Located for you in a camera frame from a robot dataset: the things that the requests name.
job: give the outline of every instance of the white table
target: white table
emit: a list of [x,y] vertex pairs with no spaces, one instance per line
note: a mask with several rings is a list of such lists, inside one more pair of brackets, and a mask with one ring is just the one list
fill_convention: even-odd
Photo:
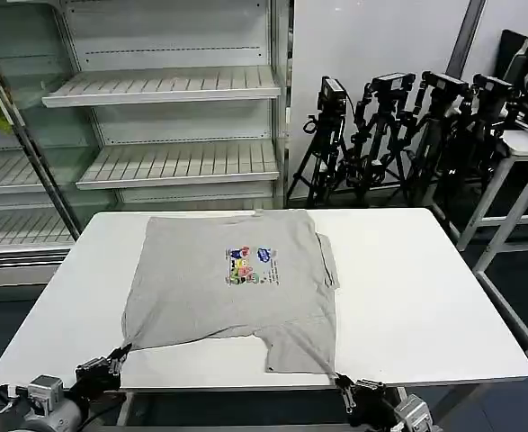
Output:
[[[478,206],[471,215],[465,230],[459,236],[457,248],[460,251],[465,250],[469,245],[479,227],[499,226],[504,222],[506,216],[488,218],[485,216],[515,162],[528,162],[528,130],[507,130],[504,132],[503,139],[509,150],[509,157],[503,159],[497,166],[497,170],[489,182],[486,192],[484,192]],[[528,224],[528,215],[524,215],[518,223]]]
[[[89,223],[0,358],[0,385],[40,374],[75,381],[77,365],[121,344],[121,314],[151,216],[100,213]],[[483,383],[528,376],[528,359],[481,286],[424,209],[310,211],[331,239],[336,370],[394,386]],[[266,373],[255,337],[207,339],[130,353],[122,387],[323,388],[324,375]]]
[[496,286],[491,282],[486,275],[486,270],[498,253],[502,252],[521,252],[528,250],[527,243],[507,243],[510,234],[515,229],[517,223],[524,216],[528,208],[528,183],[522,193],[517,198],[514,206],[507,215],[505,222],[499,227],[496,235],[492,238],[489,246],[481,255],[478,263],[474,265],[473,272],[479,279],[485,290],[494,299],[499,306],[499,309],[506,315],[509,322],[515,327],[515,332],[518,337],[522,338],[526,346],[528,346],[528,327],[520,316],[515,312],[514,308],[509,304],[506,298],[499,292]]

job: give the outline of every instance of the white wall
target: white wall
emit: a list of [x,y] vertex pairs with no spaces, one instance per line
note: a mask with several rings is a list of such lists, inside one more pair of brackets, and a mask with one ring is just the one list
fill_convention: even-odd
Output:
[[[317,113],[323,75],[338,78],[355,103],[373,77],[444,72],[467,6],[468,0],[296,0],[289,181],[311,140],[301,128]],[[346,132],[349,143],[351,111]],[[293,197],[306,194],[300,184]]]
[[501,32],[505,29],[528,36],[528,0],[487,0],[463,79],[470,81],[476,74],[493,74]]

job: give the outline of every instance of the gray t-shirt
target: gray t-shirt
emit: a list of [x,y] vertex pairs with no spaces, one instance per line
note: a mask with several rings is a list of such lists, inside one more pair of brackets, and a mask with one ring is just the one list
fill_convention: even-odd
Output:
[[336,266],[305,211],[151,218],[122,317],[132,349],[256,335],[274,372],[332,374]]

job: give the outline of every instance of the printed graphic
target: printed graphic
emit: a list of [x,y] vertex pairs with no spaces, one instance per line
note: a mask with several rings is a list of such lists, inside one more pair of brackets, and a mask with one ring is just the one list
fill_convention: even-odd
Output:
[[266,247],[243,246],[228,249],[228,285],[280,284],[275,250]]

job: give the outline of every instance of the refrigerator shelf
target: refrigerator shelf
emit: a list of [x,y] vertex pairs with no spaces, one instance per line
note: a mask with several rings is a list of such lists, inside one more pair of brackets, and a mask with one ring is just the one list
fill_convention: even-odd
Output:
[[104,148],[78,189],[222,184],[279,177],[270,139],[131,144]]
[[[82,170],[88,148],[46,150],[46,159],[60,186],[72,185]],[[30,161],[19,149],[0,150],[0,194],[44,192]]]
[[73,243],[53,208],[0,211],[0,252],[54,250]]
[[269,66],[172,67],[80,72],[42,101],[48,108],[57,108],[273,99],[280,92]]

